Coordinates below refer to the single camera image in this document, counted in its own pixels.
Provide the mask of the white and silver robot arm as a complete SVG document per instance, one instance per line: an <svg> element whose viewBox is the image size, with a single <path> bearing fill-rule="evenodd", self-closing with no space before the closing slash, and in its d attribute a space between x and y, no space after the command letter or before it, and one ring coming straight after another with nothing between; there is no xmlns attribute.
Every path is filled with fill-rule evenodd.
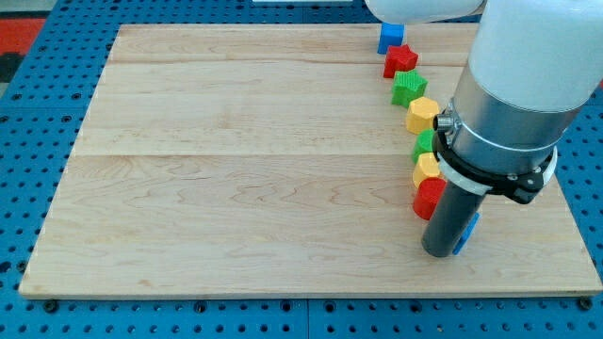
<svg viewBox="0 0 603 339"><path fill-rule="evenodd" d="M496 174L524 174L552 152L602 79L598 0L367 0L389 24L481 23L453 96L452 150Z"/></svg>

